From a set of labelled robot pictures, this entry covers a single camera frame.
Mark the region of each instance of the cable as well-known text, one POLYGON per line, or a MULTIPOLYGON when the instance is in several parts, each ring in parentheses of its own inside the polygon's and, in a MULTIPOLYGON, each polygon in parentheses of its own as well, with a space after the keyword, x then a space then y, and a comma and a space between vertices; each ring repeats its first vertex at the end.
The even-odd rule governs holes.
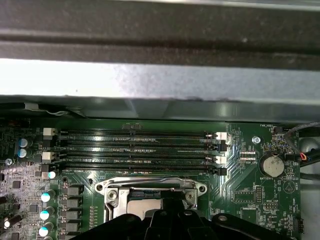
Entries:
POLYGON ((320 174, 308 174, 308 173, 300 173, 301 179, 320 181, 320 174))
POLYGON ((300 168, 303 168, 303 167, 311 165, 311 164, 316 164, 318 162, 320 162, 320 158, 316 158, 315 160, 310 160, 307 162, 302 162, 302 163, 300 163, 300 168))
POLYGON ((301 160, 302 161, 306 161, 308 158, 307 156, 301 152, 299 150, 299 148, 293 143, 293 141, 291 141, 290 136, 292 133, 302 130, 302 129, 306 129, 306 128, 311 128, 311 127, 316 127, 316 126, 320 126, 320 121, 315 121, 315 122, 309 122, 309 123, 305 123, 305 124, 301 124, 298 126, 295 126, 293 128, 291 128, 284 136, 283 138, 285 139, 286 143, 296 152, 300 154, 301 160))

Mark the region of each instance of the screw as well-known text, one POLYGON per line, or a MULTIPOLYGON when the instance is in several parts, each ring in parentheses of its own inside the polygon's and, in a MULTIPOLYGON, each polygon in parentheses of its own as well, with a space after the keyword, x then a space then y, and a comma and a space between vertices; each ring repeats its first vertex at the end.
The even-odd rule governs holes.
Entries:
POLYGON ((252 142, 253 142, 254 144, 259 144, 259 143, 261 143, 261 138, 258 137, 258 136, 254 136, 254 137, 252 138, 252 142))
POLYGON ((184 211, 184 215, 190 216, 190 215, 192 215, 192 211, 184 211))
POLYGON ((111 191, 109 192, 108 199, 110 199, 110 200, 115 200, 116 198, 117 198, 117 192, 114 191, 114 190, 111 190, 111 191))
POLYGON ((201 193, 203 193, 205 190, 206 190, 206 188, 205 188, 204 186, 199 187, 199 191, 200 191, 201 193))
POLYGON ((193 199, 193 198, 194 198, 194 195, 192 194, 192 192, 187 192, 187 193, 185 194, 185 198, 186 198, 186 199, 193 199))
POLYGON ((223 216, 223 215, 219 216, 218 219, 220 221, 227 221, 228 220, 228 218, 226 216, 223 216))
POLYGON ((98 186, 96 186, 96 189, 97 189, 98 191, 101 191, 102 188, 103 188, 103 187, 102 187, 102 185, 100 185, 100 184, 99 184, 98 186))
POLYGON ((4 161, 5 165, 7 166, 11 166, 12 164, 14 164, 14 161, 12 161, 11 158, 7 158, 5 161, 4 161))

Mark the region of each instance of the white-topped capacitor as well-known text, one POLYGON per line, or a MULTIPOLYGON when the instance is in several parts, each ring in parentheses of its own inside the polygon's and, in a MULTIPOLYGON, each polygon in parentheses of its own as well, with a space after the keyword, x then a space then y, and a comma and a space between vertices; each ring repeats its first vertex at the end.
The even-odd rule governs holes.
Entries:
POLYGON ((18 141, 18 145, 20 148, 30 147, 33 141, 30 138, 20 138, 18 141))
POLYGON ((47 222, 43 227, 39 229, 40 237, 46 237, 55 228, 52 222, 47 222))
POLYGON ((20 148, 17 152, 19 158, 29 158, 32 156, 32 150, 30 148, 20 148))
POLYGON ((59 171, 51 171, 48 173, 49 179, 54 179, 55 177, 58 177, 59 175, 60 175, 59 171))
POLYGON ((40 218, 45 221, 55 214, 55 209, 52 206, 48 206, 45 210, 40 212, 40 218))
POLYGON ((55 196, 56 196, 55 191, 53 191, 52 189, 50 189, 49 191, 44 192, 44 193, 41 195, 41 201, 44 202, 44 203, 47 203, 47 202, 49 202, 51 199, 53 199, 55 196))
POLYGON ((8 228, 12 227, 13 225, 19 223, 21 220, 22 220, 22 216, 17 214, 17 215, 14 215, 11 218, 5 220, 4 223, 3 223, 3 226, 8 229, 8 228))

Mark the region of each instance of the motherboard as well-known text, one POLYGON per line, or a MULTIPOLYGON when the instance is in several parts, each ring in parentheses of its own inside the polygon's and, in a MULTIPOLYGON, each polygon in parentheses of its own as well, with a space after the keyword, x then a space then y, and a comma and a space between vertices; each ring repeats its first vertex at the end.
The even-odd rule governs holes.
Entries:
MULTIPOLYGON (((121 214, 115 211, 121 190, 104 193, 105 183, 157 180, 188 185, 185 207, 208 220, 227 213, 301 240, 300 163, 285 132, 260 123, 5 121, 0 239, 72 239, 121 214)), ((127 213, 144 218, 161 208, 159 187, 134 189, 127 193, 127 213)))

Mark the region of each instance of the red wire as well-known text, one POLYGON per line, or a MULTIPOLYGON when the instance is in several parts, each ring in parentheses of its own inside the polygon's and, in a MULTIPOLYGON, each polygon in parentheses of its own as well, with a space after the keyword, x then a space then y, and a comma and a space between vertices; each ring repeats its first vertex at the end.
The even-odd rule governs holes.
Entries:
POLYGON ((303 152, 300 152, 300 157, 301 157, 302 161, 307 160, 307 156, 303 152))

